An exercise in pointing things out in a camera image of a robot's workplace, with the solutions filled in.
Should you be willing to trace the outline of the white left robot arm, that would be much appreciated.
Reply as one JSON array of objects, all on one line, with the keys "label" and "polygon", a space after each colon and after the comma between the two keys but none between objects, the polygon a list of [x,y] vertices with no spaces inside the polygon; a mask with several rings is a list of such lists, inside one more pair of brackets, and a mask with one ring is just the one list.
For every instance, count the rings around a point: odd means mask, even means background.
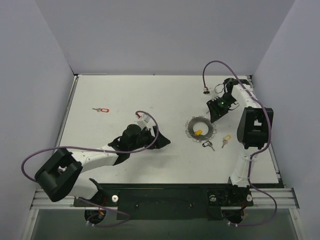
[{"label": "white left robot arm", "polygon": [[97,206],[103,200],[103,189],[93,178],[82,178],[82,173],[104,166],[119,165],[133,151],[161,149],[170,143],[155,125],[152,128],[141,128],[137,124],[130,124],[121,136],[98,152],[58,149],[36,172],[34,179],[52,202],[73,196],[84,198],[90,205]]}]

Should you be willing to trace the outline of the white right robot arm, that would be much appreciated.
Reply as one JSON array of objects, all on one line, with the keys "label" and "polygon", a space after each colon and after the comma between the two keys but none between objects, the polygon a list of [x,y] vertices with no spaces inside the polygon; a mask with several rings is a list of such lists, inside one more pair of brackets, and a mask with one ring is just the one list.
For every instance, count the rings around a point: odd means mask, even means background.
[{"label": "white right robot arm", "polygon": [[223,94],[218,96],[210,92],[211,100],[206,105],[210,113],[210,122],[214,123],[237,103],[242,115],[237,127],[237,140],[242,145],[236,167],[230,176],[232,185],[246,188],[250,185],[251,170],[257,155],[265,151],[271,141],[271,129],[274,112],[265,108],[253,93],[246,79],[227,78],[223,81]]}]

